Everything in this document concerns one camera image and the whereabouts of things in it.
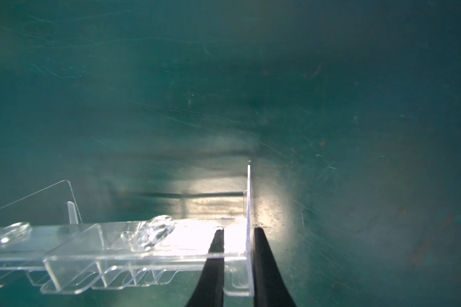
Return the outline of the clear acrylic card organizer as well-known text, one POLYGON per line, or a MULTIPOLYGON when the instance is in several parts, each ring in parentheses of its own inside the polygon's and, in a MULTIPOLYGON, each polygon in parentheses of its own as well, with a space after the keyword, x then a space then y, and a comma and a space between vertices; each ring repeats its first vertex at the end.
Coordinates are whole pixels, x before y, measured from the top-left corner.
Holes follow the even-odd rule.
POLYGON ((167 285, 215 259, 224 294, 253 296, 251 175, 172 199, 204 209, 95 222, 68 180, 0 205, 0 289, 19 278, 43 294, 167 285))

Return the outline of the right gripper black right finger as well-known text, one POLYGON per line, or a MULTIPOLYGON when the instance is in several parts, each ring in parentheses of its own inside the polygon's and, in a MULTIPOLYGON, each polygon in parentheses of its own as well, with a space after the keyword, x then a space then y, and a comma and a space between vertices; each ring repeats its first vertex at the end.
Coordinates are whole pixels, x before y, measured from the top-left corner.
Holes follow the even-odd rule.
POLYGON ((265 232, 254 229, 254 306, 297 306, 286 288, 265 232))

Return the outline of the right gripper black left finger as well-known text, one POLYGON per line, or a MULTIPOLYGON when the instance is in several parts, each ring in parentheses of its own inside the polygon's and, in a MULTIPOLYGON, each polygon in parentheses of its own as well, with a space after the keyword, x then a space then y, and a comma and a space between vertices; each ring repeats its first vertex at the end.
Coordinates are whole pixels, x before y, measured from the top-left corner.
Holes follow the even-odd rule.
POLYGON ((207 257, 198 284, 187 302, 191 307, 223 307, 225 258, 207 257))

